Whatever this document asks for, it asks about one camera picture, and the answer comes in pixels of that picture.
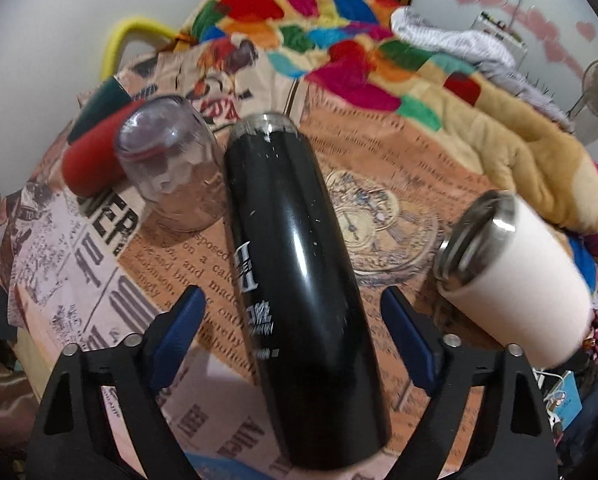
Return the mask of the black steel thermos bottle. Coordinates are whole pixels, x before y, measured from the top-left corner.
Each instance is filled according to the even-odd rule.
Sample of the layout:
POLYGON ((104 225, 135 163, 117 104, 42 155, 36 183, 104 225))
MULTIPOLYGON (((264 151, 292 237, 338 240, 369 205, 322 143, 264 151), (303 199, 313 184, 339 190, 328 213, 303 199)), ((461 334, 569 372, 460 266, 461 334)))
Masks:
POLYGON ((224 168, 244 326, 282 454, 307 470, 361 463, 390 420, 312 146, 286 115, 253 114, 230 130, 224 168))

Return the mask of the clear glass cup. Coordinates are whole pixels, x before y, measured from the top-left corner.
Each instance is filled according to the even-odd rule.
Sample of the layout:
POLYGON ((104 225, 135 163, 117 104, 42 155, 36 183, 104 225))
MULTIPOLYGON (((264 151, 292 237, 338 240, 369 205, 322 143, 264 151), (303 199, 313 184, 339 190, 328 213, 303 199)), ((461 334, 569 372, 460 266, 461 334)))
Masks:
POLYGON ((182 96, 157 96, 116 132, 114 154, 165 228, 195 233, 226 209, 222 151, 207 123, 182 96))

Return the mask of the dark green cup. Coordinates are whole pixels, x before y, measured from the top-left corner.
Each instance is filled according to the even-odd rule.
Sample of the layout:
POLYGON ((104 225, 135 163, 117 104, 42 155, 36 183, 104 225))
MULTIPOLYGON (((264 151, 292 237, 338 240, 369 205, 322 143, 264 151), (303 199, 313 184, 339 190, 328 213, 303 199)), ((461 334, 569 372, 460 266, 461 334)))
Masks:
POLYGON ((131 102, 131 95, 116 77, 108 77, 82 107, 68 135, 68 143, 73 144, 91 128, 131 102))

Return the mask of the blue card tag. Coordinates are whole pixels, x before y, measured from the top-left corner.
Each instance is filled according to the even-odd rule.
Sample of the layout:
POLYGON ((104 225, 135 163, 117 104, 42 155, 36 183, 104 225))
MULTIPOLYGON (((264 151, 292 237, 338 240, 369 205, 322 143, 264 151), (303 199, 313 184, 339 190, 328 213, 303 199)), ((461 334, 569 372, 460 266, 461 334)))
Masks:
POLYGON ((582 411, 576 378, 571 370, 561 375, 544 398, 549 421, 566 430, 582 411))

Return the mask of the white steel tumbler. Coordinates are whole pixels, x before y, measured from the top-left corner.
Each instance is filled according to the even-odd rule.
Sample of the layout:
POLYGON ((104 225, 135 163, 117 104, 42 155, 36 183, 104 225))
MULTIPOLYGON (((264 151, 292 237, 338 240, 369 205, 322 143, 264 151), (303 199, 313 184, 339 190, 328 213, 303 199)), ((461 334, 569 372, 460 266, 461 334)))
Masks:
POLYGON ((445 237, 433 263, 440 294, 502 346, 518 344, 535 368, 581 347, 591 292, 548 225, 518 195, 489 191, 445 237))

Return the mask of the newspaper print tablecloth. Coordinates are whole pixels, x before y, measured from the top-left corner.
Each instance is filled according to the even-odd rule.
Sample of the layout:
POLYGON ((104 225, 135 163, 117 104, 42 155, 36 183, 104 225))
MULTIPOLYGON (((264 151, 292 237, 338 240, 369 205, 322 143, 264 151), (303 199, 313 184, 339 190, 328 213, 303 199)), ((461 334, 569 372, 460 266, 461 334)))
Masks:
MULTIPOLYGON (((402 117, 362 110, 279 73, 247 38, 235 44, 225 67, 205 66, 210 47, 200 44, 134 62, 116 79, 134 96, 186 96, 220 141, 253 112, 290 113, 313 145, 336 208, 390 404, 407 373, 380 318, 384 287, 398 285, 443 328, 489 347, 492 339, 440 297, 430 268, 443 235, 490 181, 402 117)), ((61 175, 66 147, 60 136, 0 210, 0 279, 31 341, 24 368, 34 387, 46 386, 66 344, 116 344, 197 285, 208 302, 200 332, 159 398, 175 437, 208 478, 304 478, 279 452, 253 374, 225 222, 172 232, 123 185, 80 200, 61 175)))

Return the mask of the red thermos bottle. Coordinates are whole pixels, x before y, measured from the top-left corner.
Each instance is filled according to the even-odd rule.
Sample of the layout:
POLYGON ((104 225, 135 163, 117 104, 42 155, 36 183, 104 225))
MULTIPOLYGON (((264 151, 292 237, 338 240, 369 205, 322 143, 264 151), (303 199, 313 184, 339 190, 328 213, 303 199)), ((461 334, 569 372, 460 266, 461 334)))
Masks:
POLYGON ((114 139, 124 122, 145 102, 141 99, 126 104, 70 144, 62 156, 61 172, 73 194, 92 197, 125 178, 114 151, 114 139))

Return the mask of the white patterned cloth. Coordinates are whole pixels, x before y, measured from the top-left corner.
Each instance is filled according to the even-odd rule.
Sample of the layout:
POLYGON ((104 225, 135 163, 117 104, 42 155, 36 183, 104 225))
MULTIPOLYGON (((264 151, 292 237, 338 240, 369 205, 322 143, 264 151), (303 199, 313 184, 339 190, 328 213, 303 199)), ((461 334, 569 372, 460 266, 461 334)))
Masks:
POLYGON ((444 30, 429 25, 410 6, 399 6, 390 16, 392 32, 408 44, 442 53, 473 65, 498 88, 530 104, 565 132, 574 133, 572 121, 546 92, 538 90, 517 70, 517 62, 493 35, 481 30, 444 30))

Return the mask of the white cabinet with items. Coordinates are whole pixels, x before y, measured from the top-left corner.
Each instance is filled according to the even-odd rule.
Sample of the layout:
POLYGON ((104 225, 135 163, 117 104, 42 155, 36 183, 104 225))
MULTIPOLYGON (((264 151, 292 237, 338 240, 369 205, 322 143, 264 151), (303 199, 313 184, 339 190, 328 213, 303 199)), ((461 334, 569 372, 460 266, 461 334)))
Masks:
POLYGON ((471 25, 471 29, 485 32, 500 41, 520 65, 528 54, 528 47, 522 38, 503 21, 497 21, 490 14, 481 12, 471 25))

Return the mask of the colourful patchwork blanket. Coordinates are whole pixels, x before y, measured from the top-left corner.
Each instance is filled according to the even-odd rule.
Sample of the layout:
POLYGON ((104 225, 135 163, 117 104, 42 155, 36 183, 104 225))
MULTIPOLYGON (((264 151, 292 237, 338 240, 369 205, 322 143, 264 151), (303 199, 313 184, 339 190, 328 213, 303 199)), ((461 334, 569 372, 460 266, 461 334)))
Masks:
POLYGON ((279 73, 395 114, 492 185, 518 193, 598 262, 598 166, 562 119, 493 84, 474 64, 401 40, 395 0, 203 0, 182 28, 225 67, 244 37, 279 73))

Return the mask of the yellow metal chair frame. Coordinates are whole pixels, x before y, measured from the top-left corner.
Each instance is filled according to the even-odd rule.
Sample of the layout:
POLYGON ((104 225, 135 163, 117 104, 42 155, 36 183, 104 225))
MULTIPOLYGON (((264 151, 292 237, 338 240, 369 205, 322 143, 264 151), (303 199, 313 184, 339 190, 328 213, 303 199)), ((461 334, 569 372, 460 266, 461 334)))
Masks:
POLYGON ((131 16, 118 21, 110 32, 99 71, 99 80, 104 81, 116 73, 124 44, 133 35, 152 40, 173 41, 178 31, 161 22, 144 16, 131 16))

